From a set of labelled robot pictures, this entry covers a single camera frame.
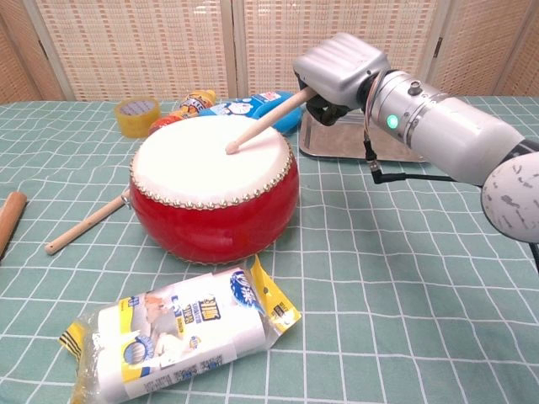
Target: packing tape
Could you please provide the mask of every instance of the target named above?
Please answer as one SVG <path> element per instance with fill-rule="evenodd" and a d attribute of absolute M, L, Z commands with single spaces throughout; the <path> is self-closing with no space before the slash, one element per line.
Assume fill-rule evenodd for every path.
<path fill-rule="evenodd" d="M 161 116 L 161 109 L 155 98 L 128 98 L 115 106 L 115 115 L 123 136 L 146 137 L 150 125 Z"/>

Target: wooden drum stick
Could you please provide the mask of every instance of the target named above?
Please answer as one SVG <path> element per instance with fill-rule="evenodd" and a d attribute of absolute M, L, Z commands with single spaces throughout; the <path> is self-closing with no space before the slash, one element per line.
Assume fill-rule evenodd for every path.
<path fill-rule="evenodd" d="M 295 93 L 288 98 L 283 104 L 278 105 L 272 109 L 268 114 L 257 120 L 247 129 L 241 136 L 235 141 L 228 143 L 226 151 L 227 154 L 233 154 L 237 152 L 237 149 L 246 141 L 253 139 L 256 135 L 263 132 L 272 126 L 275 122 L 281 119 L 286 114 L 290 113 L 294 108 L 299 107 L 312 97 L 317 95 L 310 87 L 303 88 L 300 92 Z"/>
<path fill-rule="evenodd" d="M 47 254 L 52 255 L 63 249 L 67 244 L 81 236 L 86 231 L 100 223 L 100 221 L 107 218 L 109 215 L 121 208 L 124 203 L 124 198 L 129 198 L 129 191 L 125 191 L 122 195 L 112 199 L 107 205 L 97 210 L 86 219 L 81 221 L 78 225 L 75 225 L 64 234 L 59 236 L 56 240 L 48 243 L 45 246 Z"/>
<path fill-rule="evenodd" d="M 26 195 L 12 192 L 0 209 L 0 259 L 26 205 Z"/>

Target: drum stick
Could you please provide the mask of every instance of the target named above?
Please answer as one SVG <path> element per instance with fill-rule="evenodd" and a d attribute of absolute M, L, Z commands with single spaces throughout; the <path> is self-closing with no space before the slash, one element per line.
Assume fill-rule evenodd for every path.
<path fill-rule="evenodd" d="M 6 198 L 6 201 L 0 209 L 0 258 L 8 245 L 9 238 L 19 222 L 26 205 L 26 195 L 22 192 L 12 192 Z"/>
<path fill-rule="evenodd" d="M 233 154 L 237 152 L 237 149 L 246 141 L 253 139 L 256 135 L 262 131 L 268 129 L 275 122 L 281 119 L 286 114 L 290 113 L 294 108 L 299 107 L 312 97 L 317 95 L 310 87 L 303 88 L 300 92 L 295 93 L 288 98 L 283 104 L 278 105 L 272 109 L 268 114 L 257 120 L 252 124 L 241 136 L 235 141 L 228 143 L 226 151 L 227 154 Z"/>
<path fill-rule="evenodd" d="M 123 200 L 124 198 L 129 198 L 129 191 L 125 191 L 122 195 L 112 199 L 107 205 L 95 211 L 93 214 L 88 216 L 79 224 L 75 225 L 74 227 L 66 231 L 64 234 L 59 236 L 56 240 L 48 243 L 45 246 L 45 251 L 47 252 L 47 254 L 52 255 L 57 253 L 67 244 L 69 244 L 77 237 L 81 236 L 83 233 L 100 223 L 100 221 L 104 220 L 109 215 L 117 211 L 125 204 Z"/>

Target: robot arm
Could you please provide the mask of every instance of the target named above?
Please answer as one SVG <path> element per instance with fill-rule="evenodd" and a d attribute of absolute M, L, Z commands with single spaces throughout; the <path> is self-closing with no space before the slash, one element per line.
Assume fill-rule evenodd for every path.
<path fill-rule="evenodd" d="M 353 35 L 340 33 L 323 41 L 297 57 L 293 66 L 300 87 L 309 86 L 318 93 L 307 103 L 315 119 L 332 125 L 348 111 L 362 109 L 367 113 L 367 122 L 456 181 L 488 185 L 484 187 L 483 209 L 499 231 L 518 240 L 539 242 L 539 143 L 525 139 L 503 120 L 406 72 L 390 70 L 383 52 Z M 531 157 L 522 159 L 530 153 Z M 527 186 L 520 183 L 521 187 L 511 188 L 518 195 L 497 195 L 495 187 L 504 179 L 500 176 L 510 175 L 512 168 L 502 169 L 509 160 L 510 165 L 522 165 L 531 177 Z M 498 176 L 497 180 L 492 179 L 493 175 Z M 522 198 L 529 201 L 522 204 L 526 210 L 518 203 L 508 203 Z M 507 210 L 513 212 L 511 220 Z"/>

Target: white drum head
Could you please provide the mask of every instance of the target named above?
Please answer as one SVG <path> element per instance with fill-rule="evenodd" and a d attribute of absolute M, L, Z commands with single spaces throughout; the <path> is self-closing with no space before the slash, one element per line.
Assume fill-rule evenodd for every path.
<path fill-rule="evenodd" d="M 154 132 L 133 158 L 131 176 L 144 194 L 173 205 L 229 204 L 275 184 L 291 163 L 290 147 L 269 128 L 232 155 L 225 153 L 255 120 L 199 116 Z"/>

